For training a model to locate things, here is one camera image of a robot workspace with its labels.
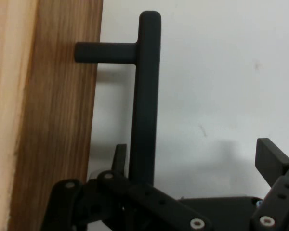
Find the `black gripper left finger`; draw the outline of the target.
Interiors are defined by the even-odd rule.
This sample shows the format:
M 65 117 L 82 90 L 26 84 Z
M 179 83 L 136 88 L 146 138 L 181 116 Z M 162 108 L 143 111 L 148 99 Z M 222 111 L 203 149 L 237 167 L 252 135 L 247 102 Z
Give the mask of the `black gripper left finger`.
M 97 178 L 56 183 L 41 225 L 43 231 L 85 231 L 102 221 L 113 231 L 210 231 L 203 215 L 147 184 L 123 174 L 125 144 L 116 146 L 112 167 Z

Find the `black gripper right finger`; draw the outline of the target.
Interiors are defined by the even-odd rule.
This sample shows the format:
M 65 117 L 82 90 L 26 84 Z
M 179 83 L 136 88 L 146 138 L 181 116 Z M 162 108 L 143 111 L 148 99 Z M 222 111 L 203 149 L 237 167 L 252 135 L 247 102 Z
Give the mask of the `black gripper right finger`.
M 289 231 L 289 157 L 269 138 L 258 138 L 255 166 L 271 187 L 250 219 L 251 231 Z

